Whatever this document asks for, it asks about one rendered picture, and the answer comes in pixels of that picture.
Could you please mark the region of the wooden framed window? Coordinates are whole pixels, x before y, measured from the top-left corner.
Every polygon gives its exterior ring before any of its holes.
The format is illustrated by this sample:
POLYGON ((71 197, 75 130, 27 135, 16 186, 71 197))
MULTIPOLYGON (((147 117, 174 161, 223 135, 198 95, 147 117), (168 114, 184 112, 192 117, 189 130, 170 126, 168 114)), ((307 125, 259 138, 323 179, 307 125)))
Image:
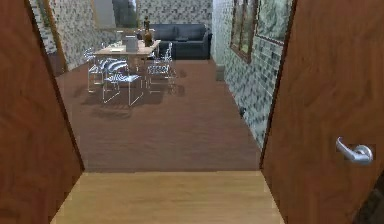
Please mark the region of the wooden framed window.
POLYGON ((230 49, 245 63, 251 62, 258 0, 233 0, 230 49))

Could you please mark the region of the grey box container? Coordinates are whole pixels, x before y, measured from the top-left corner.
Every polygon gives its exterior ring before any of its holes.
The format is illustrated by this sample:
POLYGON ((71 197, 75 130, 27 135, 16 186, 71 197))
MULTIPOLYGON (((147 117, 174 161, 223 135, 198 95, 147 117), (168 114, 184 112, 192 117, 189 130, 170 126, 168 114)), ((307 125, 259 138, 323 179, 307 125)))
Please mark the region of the grey box container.
POLYGON ((123 43, 126 47, 127 52, 137 52, 139 47, 138 47, 138 39, 136 35, 133 36, 125 36, 123 43))

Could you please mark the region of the light wooden dining table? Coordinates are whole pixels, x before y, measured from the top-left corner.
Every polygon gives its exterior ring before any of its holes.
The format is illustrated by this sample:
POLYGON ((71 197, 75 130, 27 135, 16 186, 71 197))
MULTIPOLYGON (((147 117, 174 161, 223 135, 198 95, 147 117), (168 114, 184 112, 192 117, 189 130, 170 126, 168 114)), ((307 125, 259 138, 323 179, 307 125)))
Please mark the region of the light wooden dining table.
POLYGON ((145 46, 143 40, 137 40, 134 47, 128 47, 121 41, 97 50, 94 55, 97 58, 117 59, 143 59, 144 61, 153 53, 159 50, 161 40, 155 40, 149 47, 145 46))

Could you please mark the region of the framed green wall picture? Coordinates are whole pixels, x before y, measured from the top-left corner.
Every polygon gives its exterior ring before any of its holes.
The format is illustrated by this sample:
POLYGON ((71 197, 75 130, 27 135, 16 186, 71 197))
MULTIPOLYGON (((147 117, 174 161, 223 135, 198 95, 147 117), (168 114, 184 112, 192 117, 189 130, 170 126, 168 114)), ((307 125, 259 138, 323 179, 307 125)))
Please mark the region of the framed green wall picture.
POLYGON ((293 0, 258 0, 256 35, 283 45, 293 0))

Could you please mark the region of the brown bottle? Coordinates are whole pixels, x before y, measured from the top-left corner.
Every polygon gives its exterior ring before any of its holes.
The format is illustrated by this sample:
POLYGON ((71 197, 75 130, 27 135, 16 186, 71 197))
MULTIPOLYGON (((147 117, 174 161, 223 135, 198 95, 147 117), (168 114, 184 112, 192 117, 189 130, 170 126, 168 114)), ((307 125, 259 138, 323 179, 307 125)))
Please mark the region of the brown bottle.
POLYGON ((153 44, 153 41, 152 41, 152 34, 150 31, 150 21, 148 16, 144 17, 143 24, 144 24, 144 36, 143 36, 144 44, 146 47, 150 47, 153 44))

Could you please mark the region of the dark blue sofa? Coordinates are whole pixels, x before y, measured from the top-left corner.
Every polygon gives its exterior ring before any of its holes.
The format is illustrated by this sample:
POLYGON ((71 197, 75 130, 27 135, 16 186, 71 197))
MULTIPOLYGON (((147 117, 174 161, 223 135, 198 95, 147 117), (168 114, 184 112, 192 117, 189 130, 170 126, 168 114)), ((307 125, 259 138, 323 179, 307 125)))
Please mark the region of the dark blue sofa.
POLYGON ((160 40, 159 53, 164 55, 172 44, 174 60, 207 60, 210 58, 212 33, 205 24, 151 24, 154 38, 160 40))

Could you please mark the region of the brown wooden room door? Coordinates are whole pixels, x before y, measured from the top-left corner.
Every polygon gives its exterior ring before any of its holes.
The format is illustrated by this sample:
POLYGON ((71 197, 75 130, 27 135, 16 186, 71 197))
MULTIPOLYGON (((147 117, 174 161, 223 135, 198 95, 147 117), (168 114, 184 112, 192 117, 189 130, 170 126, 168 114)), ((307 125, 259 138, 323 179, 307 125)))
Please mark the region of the brown wooden room door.
POLYGON ((384 224, 384 0, 295 0, 290 25, 262 164, 283 221, 384 224))

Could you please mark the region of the brown wooden door frame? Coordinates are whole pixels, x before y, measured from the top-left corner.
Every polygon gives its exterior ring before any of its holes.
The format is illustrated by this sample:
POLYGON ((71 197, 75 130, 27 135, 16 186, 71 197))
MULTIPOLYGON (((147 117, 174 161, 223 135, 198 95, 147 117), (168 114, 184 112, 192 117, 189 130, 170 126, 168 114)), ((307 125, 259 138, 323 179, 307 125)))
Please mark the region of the brown wooden door frame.
POLYGON ((0 0, 0 224, 50 224, 83 172, 28 0, 0 0))

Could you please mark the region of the wooden framed wall mirror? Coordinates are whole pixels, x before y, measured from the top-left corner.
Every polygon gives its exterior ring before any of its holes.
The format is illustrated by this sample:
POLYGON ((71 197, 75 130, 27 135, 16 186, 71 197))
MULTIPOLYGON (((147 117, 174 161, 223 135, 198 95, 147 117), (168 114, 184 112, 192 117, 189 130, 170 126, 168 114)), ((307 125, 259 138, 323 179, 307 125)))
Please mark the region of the wooden framed wall mirror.
POLYGON ((139 27, 139 0, 91 0, 91 6, 97 28, 139 27))

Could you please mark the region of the striped metal frame chair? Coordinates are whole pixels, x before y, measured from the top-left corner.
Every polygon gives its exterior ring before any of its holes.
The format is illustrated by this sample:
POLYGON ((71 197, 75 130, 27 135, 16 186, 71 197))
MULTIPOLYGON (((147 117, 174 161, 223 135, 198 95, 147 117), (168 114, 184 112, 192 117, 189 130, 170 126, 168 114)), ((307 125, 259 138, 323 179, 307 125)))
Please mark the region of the striped metal frame chair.
POLYGON ((143 87, 142 77, 137 73, 131 73, 126 60, 111 59, 104 65, 105 77, 103 78, 102 101, 110 102, 121 93, 120 85, 128 86, 128 105, 132 106, 142 96, 133 96, 133 84, 139 82, 139 87, 143 87))
POLYGON ((164 54, 153 51, 148 58, 152 63, 147 67, 147 88, 150 93, 159 93, 160 85, 170 90, 175 85, 175 69, 172 59, 173 43, 169 42, 164 54))
POLYGON ((97 58, 93 48, 88 48, 83 52, 87 63, 87 91, 94 93, 96 85, 104 83, 106 66, 111 62, 110 58, 97 58))

